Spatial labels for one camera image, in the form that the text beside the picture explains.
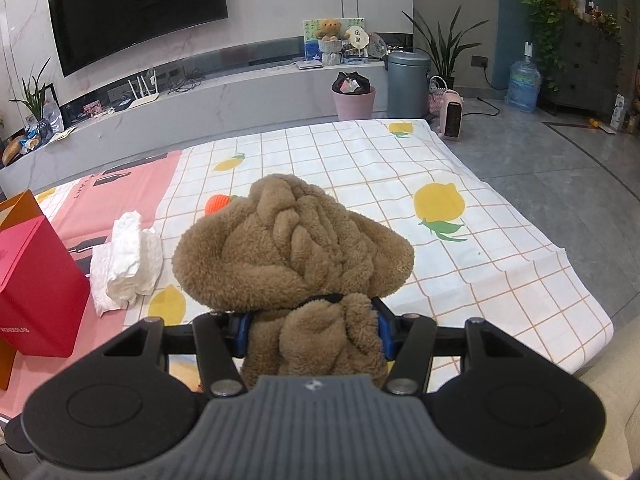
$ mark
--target beige sofa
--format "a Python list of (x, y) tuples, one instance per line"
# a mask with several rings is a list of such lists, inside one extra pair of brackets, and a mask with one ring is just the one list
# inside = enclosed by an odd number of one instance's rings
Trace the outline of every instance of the beige sofa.
[(640, 317), (613, 340), (578, 377), (604, 403), (607, 426), (593, 456), (599, 469), (627, 478), (640, 468)]

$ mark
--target brown plush toy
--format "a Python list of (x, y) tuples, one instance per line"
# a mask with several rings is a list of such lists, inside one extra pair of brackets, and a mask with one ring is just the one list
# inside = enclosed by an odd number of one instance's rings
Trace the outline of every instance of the brown plush toy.
[[(242, 376), (386, 376), (369, 298), (413, 270), (414, 249), (391, 229), (347, 211), (318, 186), (270, 175), (247, 198), (198, 220), (174, 253), (174, 275), (213, 310), (256, 311)], [(339, 293), (338, 303), (315, 296)]]
[(341, 28), (342, 23), (340, 23), (340, 20), (322, 20), (320, 29), (316, 32), (316, 38), (318, 40), (338, 40)]

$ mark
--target blue plastic water bottle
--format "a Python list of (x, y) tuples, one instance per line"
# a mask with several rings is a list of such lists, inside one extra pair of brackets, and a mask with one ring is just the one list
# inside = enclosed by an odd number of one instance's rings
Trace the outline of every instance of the blue plastic water bottle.
[(533, 45), (525, 44), (524, 61), (517, 61), (511, 66), (509, 89), (505, 101), (509, 106), (527, 113), (533, 113), (538, 103), (538, 94), (542, 84), (542, 76), (535, 63), (532, 62)]

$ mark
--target television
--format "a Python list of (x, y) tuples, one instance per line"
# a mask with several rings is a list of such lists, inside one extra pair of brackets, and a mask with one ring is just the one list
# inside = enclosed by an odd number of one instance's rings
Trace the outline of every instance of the television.
[(226, 0), (49, 0), (62, 73), (162, 34), (227, 17)]

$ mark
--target dark floor border strip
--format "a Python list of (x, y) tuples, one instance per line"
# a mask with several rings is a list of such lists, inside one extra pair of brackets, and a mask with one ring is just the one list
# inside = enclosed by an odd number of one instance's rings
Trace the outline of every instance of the dark floor border strip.
[(620, 183), (620, 186), (624, 187), (629, 193), (631, 193), (631, 195), (633, 195), (633, 197), (635, 197), (636, 200), (638, 200), (638, 202), (640, 202), (640, 196), (636, 195), (635, 192), (627, 184), (622, 182), (622, 179), (620, 179), (619, 176), (617, 176), (615, 173), (613, 173), (613, 171), (611, 171), (609, 168), (607, 168), (597, 158), (595, 158), (593, 155), (591, 155), (591, 153), (589, 153), (587, 150), (585, 150), (580, 144), (575, 142), (573, 139), (570, 139), (565, 134), (559, 132), (555, 128), (555, 126), (562, 126), (562, 127), (565, 127), (565, 128), (589, 128), (590, 126), (585, 126), (584, 124), (545, 123), (545, 121), (542, 121), (542, 124), (544, 124), (547, 128), (550, 128), (551, 130), (553, 130), (556, 134), (558, 134), (564, 140), (567, 140), (568, 142), (572, 143), (572, 145), (574, 145), (576, 148), (578, 148), (581, 152), (583, 152), (586, 156), (588, 156), (593, 162), (595, 162), (598, 166), (600, 166), (604, 171), (606, 171), (613, 178), (615, 178)]

